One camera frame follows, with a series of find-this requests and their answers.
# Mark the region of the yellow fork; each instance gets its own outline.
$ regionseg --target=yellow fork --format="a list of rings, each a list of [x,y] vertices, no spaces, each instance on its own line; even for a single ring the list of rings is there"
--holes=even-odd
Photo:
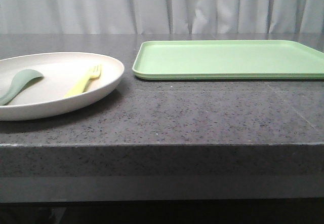
[[[64,97],[75,96],[83,93],[89,80],[98,78],[101,73],[101,64],[90,68],[86,74],[68,91]]]

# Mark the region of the green spoon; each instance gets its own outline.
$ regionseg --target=green spoon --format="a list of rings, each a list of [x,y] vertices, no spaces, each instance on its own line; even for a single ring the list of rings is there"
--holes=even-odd
[[[19,71],[13,77],[10,87],[5,95],[0,97],[0,106],[7,104],[10,102],[15,96],[18,95],[20,91],[25,89],[25,86],[28,82],[36,78],[43,78],[44,76],[34,70],[34,69],[24,69]]]

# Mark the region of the curtain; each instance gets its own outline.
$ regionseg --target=curtain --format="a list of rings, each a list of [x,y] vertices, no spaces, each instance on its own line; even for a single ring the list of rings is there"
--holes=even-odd
[[[0,0],[0,34],[323,32],[324,0]]]

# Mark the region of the gray granite countertop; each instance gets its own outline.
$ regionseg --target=gray granite countertop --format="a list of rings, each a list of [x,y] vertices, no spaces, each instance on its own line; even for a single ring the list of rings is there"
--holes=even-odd
[[[323,81],[145,81],[132,65],[151,40],[293,40],[323,34],[0,35],[0,59],[47,52],[109,55],[119,86],[83,109],[0,122],[0,177],[322,175]]]

